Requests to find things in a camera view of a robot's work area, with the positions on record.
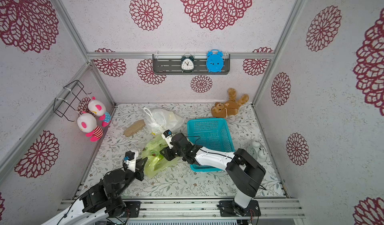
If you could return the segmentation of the yellow-green plastic bag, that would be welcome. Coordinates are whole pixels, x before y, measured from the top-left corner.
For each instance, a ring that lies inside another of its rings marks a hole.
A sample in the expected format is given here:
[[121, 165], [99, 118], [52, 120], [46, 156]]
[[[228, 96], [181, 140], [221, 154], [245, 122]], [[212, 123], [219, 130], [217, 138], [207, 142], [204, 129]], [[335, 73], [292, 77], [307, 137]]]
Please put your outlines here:
[[168, 148], [167, 142], [161, 135], [156, 136], [151, 140], [142, 151], [142, 158], [147, 158], [147, 162], [144, 168], [144, 174], [148, 178], [153, 178], [159, 172], [162, 172], [166, 168], [176, 165], [181, 158], [177, 157], [172, 161], [167, 161], [160, 151], [164, 148]]

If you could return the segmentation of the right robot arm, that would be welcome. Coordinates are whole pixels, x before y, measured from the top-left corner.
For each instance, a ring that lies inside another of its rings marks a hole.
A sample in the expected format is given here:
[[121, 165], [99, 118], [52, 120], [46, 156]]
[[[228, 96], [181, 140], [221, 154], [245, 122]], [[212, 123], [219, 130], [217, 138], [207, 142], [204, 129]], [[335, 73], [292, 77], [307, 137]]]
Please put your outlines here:
[[170, 130], [162, 134], [167, 147], [161, 155], [168, 161], [181, 157], [189, 164], [212, 166], [226, 171], [237, 187], [233, 201], [219, 202], [218, 207], [228, 216], [260, 216], [258, 204], [253, 201], [259, 189], [265, 190], [262, 181], [266, 174], [264, 167], [246, 150], [239, 148], [235, 152], [222, 152], [191, 143], [183, 133], [173, 135]]

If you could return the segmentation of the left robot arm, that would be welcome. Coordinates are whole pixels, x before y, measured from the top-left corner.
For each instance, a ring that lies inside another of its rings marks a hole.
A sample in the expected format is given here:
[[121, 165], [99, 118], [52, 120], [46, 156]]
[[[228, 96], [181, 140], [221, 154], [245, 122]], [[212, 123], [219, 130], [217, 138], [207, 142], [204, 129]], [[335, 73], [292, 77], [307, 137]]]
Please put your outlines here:
[[139, 216], [141, 202], [124, 202], [122, 194], [135, 181], [144, 179], [147, 158], [129, 160], [123, 167], [107, 173], [96, 185], [85, 191], [68, 208], [46, 221], [45, 225], [92, 225], [109, 218]]

